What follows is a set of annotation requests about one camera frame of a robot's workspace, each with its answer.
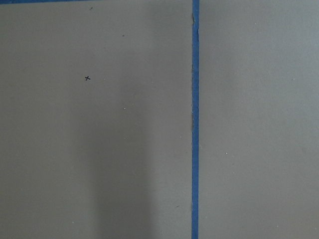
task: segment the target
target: gray surface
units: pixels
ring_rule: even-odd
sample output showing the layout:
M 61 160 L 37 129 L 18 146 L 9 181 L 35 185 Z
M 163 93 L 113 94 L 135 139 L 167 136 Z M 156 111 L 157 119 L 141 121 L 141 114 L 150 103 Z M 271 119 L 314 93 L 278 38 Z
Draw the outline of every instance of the gray surface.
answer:
M 190 238 L 191 1 L 0 16 L 0 238 Z
M 319 3 L 201 0 L 200 239 L 319 238 Z

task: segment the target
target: blue tape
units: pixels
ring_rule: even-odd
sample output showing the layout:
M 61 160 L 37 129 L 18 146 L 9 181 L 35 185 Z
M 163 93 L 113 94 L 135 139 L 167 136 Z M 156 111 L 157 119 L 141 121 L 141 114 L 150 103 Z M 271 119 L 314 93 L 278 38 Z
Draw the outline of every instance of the blue tape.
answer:
M 56 1 L 87 1 L 87 0 L 0 0 L 0 4 L 56 2 Z
M 199 146 L 199 0 L 193 0 L 192 29 L 192 214 L 191 238 L 198 239 L 198 146 Z

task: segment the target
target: blue painter's tape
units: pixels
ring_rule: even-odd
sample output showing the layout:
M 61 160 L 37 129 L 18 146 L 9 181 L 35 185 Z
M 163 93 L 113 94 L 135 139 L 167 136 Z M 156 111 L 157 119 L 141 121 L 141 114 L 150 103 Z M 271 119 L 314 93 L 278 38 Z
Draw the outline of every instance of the blue painter's tape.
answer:
M 56 2 L 56 1 L 86 1 L 86 0 L 0 0 L 0 4 Z
M 199 0 L 193 0 L 192 29 L 192 214 L 191 239 L 198 239 L 198 146 L 199 146 Z

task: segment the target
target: gray panel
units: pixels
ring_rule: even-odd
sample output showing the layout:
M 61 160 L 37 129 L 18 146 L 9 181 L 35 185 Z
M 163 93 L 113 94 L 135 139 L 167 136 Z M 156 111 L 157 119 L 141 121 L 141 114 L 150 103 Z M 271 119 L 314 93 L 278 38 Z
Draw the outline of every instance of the gray panel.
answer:
M 200 238 L 319 238 L 319 3 L 202 0 L 200 21 Z
M 0 16 L 0 238 L 190 238 L 191 1 Z

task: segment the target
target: flat gray background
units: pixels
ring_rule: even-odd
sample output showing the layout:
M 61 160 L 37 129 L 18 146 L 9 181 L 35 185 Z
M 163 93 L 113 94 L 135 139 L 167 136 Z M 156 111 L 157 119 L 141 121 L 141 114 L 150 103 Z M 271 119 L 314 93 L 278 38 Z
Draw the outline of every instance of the flat gray background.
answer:
M 0 19 L 0 238 L 190 238 L 191 1 Z
M 319 2 L 200 1 L 200 239 L 319 238 Z

